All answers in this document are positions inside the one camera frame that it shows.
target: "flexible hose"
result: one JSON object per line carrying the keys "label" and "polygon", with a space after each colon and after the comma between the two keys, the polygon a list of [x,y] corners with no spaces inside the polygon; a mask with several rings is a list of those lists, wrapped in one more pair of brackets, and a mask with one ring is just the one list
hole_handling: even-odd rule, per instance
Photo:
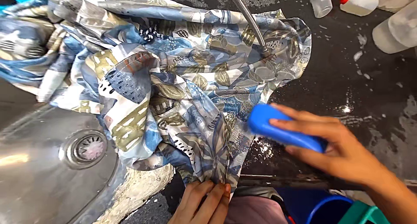
{"label": "flexible hose", "polygon": [[248,21],[249,26],[251,27],[252,31],[255,33],[256,38],[258,39],[259,45],[262,47],[262,54],[263,56],[269,56],[270,49],[266,47],[265,40],[261,34],[261,30],[259,29],[258,25],[255,22],[255,19],[252,17],[251,12],[245,6],[242,0],[232,0],[234,4],[236,4],[239,11],[243,14],[245,19]]}

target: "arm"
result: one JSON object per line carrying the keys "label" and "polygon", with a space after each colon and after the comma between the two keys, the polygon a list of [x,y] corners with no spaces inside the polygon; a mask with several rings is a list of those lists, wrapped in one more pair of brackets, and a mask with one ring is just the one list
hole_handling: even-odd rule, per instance
{"label": "arm", "polygon": [[324,154],[295,146],[287,146],[288,153],[330,175],[363,185],[392,224],[417,224],[417,197],[338,119],[272,105],[293,120],[271,119],[271,125],[320,136],[329,142]]}

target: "blue leaf print fabric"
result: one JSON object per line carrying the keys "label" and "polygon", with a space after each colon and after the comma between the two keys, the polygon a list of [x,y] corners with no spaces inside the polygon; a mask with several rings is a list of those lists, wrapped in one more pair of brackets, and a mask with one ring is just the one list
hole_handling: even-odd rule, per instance
{"label": "blue leaf print fabric", "polygon": [[30,0],[0,18],[0,77],[96,114],[131,168],[237,186],[252,107],[305,70],[311,32],[280,10],[243,15],[171,0]]}

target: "sink drain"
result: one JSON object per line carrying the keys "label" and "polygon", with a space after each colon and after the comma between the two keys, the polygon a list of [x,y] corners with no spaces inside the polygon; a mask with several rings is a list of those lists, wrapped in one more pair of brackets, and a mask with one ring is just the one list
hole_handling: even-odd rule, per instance
{"label": "sink drain", "polygon": [[89,168],[103,158],[106,150],[107,139],[100,131],[78,131],[62,145],[60,158],[70,168]]}

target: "measuring cup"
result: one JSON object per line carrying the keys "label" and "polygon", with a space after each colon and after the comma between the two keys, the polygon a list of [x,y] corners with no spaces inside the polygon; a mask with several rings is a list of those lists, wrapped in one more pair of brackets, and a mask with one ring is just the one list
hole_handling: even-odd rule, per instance
{"label": "measuring cup", "polygon": [[314,15],[316,18],[324,17],[333,8],[331,0],[310,0],[310,3],[313,6]]}

